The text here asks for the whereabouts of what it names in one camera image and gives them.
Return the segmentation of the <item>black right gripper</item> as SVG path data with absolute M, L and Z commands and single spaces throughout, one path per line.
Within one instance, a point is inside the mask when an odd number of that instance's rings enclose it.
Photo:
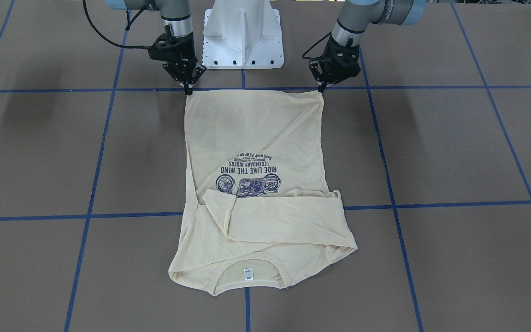
M 193 86 L 206 67 L 198 63 L 195 54 L 194 34 L 187 36 L 171 36 L 163 33 L 149 47 L 150 59 L 162 61 L 166 72 L 173 80 L 183 83 L 186 96 L 193 93 Z

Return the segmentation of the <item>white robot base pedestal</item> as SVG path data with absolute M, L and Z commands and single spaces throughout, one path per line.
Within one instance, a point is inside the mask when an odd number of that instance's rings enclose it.
M 269 0 L 216 0 L 204 13 L 203 46 L 208 69 L 280 69 L 279 10 Z

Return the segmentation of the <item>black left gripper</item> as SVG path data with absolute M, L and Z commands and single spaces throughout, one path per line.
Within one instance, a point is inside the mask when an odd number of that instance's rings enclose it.
M 336 42 L 332 36 L 323 36 L 309 49 L 312 50 L 323 40 L 327 41 L 323 54 L 309 58 L 309 69 L 318 82 L 318 92 L 323 93 L 328 84 L 338 84 L 360 73 L 360 51 L 349 36 L 346 45 Z

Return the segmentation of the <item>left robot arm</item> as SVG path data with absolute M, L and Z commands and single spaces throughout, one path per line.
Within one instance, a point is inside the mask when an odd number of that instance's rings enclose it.
M 425 8 L 425 0 L 346 0 L 333 29 L 302 55 L 318 92 L 360 73 L 360 42 L 368 25 L 413 25 Z

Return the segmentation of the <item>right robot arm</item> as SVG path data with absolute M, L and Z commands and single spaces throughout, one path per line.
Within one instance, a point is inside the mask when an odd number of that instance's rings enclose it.
M 190 96 L 193 86 L 205 73 L 196 56 L 193 23 L 190 4 L 187 0 L 108 0 L 111 9 L 136 10 L 134 17 L 127 17 L 125 30 L 130 30 L 132 23 L 144 11 L 158 12 L 164 21 L 164 33 L 150 46 L 127 46 L 110 41 L 110 44 L 124 49 L 146 50 L 150 59 L 162 61 L 166 73 L 179 82 L 184 93 Z

